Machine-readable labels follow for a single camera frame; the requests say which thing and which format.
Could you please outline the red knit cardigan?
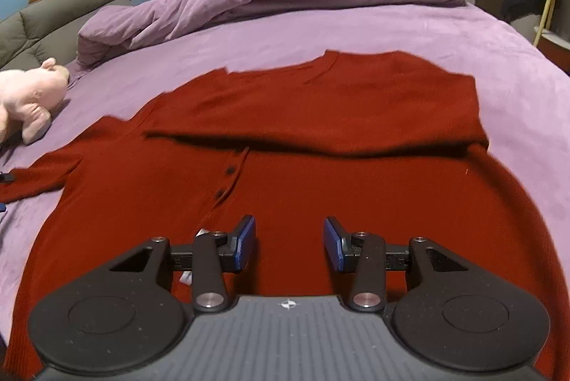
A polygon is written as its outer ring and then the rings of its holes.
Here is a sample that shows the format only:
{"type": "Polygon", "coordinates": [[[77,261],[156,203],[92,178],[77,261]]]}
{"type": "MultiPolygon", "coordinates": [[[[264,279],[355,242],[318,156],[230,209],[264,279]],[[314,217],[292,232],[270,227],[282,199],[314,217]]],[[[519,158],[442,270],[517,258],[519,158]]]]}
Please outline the red knit cardigan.
{"type": "Polygon", "coordinates": [[[16,169],[5,203],[58,191],[12,313],[5,369],[41,363],[28,336],[49,292],[151,237],[176,244],[254,216],[245,294],[338,293],[323,222],[390,243],[422,235],[523,287],[552,327],[538,368],[569,376],[569,299],[528,193],[488,151],[475,80],[404,52],[329,51],[264,72],[217,69],[158,95],[131,119],[104,117],[16,169]]]}

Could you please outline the purple bed sheet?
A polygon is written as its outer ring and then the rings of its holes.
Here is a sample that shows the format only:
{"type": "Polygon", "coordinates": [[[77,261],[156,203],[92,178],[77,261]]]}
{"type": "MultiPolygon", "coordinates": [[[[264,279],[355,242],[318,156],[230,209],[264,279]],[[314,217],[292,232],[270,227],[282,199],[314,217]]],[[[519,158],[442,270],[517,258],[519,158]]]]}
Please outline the purple bed sheet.
{"type": "Polygon", "coordinates": [[[475,6],[385,5],[284,12],[233,20],[134,51],[113,47],[73,66],[69,104],[46,136],[5,147],[1,168],[25,168],[100,117],[131,117],[155,95],[217,68],[296,65],[328,50],[401,50],[473,76],[490,151],[539,208],[562,266],[569,264],[569,79],[508,24],[475,6]]]}

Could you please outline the black clothing pile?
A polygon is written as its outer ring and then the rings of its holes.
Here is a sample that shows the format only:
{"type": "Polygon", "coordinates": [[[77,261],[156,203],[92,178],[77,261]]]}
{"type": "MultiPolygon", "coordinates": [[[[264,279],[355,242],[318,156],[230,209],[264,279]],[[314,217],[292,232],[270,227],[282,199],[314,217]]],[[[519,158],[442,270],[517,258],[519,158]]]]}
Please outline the black clothing pile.
{"type": "Polygon", "coordinates": [[[529,15],[541,15],[546,0],[502,0],[499,19],[511,23],[529,15]]]}

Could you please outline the pink plush pig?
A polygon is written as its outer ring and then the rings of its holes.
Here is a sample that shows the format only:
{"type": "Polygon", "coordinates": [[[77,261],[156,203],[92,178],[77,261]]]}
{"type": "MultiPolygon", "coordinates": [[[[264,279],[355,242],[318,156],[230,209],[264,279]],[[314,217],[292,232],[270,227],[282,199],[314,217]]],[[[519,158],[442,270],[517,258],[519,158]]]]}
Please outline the pink plush pig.
{"type": "Polygon", "coordinates": [[[51,125],[51,111],[64,100],[69,70],[51,57],[28,71],[1,72],[1,142],[21,126],[21,139],[31,145],[42,139],[51,125]]]}

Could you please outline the yellow side shelf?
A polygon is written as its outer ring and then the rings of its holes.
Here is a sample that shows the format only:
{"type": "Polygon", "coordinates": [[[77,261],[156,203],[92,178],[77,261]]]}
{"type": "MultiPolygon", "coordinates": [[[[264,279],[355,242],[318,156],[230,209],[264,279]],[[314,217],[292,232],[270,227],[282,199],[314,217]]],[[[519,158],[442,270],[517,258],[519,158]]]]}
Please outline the yellow side shelf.
{"type": "Polygon", "coordinates": [[[541,39],[546,39],[554,45],[568,51],[569,42],[562,39],[550,29],[555,12],[555,1],[556,0],[545,1],[539,24],[534,27],[535,35],[532,44],[537,47],[541,39]]]}

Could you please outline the grey padded headboard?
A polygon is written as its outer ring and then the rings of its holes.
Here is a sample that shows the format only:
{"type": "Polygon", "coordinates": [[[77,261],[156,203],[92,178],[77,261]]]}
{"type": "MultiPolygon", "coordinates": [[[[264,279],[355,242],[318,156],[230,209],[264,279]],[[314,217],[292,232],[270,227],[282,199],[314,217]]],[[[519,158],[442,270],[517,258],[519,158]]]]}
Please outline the grey padded headboard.
{"type": "Polygon", "coordinates": [[[0,66],[31,69],[50,57],[60,65],[76,58],[77,35],[97,11],[129,0],[40,0],[1,21],[0,66]]]}

